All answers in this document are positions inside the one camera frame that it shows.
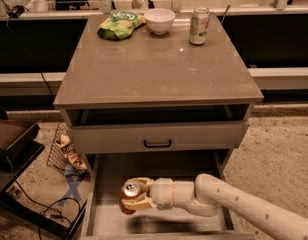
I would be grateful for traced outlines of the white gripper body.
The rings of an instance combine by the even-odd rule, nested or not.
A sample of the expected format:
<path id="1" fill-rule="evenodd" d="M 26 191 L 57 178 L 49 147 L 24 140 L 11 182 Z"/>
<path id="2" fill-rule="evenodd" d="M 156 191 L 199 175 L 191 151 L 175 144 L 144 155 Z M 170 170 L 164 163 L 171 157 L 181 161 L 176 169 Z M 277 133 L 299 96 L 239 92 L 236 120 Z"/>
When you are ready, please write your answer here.
<path id="1" fill-rule="evenodd" d="M 150 188 L 150 197 L 158 210 L 171 210 L 174 199 L 174 182 L 172 179 L 159 178 Z"/>

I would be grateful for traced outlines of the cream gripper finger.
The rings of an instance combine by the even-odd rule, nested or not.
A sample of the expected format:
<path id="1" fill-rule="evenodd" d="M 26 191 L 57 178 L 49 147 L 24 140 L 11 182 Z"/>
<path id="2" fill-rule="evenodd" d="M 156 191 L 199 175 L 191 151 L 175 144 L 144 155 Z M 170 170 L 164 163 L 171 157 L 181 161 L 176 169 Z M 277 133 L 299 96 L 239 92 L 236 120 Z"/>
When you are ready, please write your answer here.
<path id="1" fill-rule="evenodd" d="M 133 211 L 139 211 L 139 210 L 147 210 L 156 208 L 156 204 L 153 202 L 153 200 L 147 196 L 145 196 L 142 200 L 136 201 L 136 200 L 122 200 L 122 204 L 125 208 Z"/>
<path id="2" fill-rule="evenodd" d="M 146 193 L 150 190 L 153 183 L 154 183 L 153 179 L 146 177 L 129 179 L 125 183 L 125 193 L 126 194 Z"/>

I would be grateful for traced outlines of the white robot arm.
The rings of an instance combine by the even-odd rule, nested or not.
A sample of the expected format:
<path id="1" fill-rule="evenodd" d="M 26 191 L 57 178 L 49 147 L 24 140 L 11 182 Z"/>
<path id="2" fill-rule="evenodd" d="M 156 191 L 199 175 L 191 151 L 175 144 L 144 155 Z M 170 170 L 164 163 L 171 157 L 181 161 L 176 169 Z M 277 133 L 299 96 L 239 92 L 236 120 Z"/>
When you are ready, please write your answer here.
<path id="1" fill-rule="evenodd" d="M 156 208 L 181 208 L 190 214 L 211 217 L 225 207 L 275 240 L 308 240 L 308 219 L 246 193 L 210 174 L 193 181 L 140 177 L 127 180 L 120 190 L 125 214 Z"/>

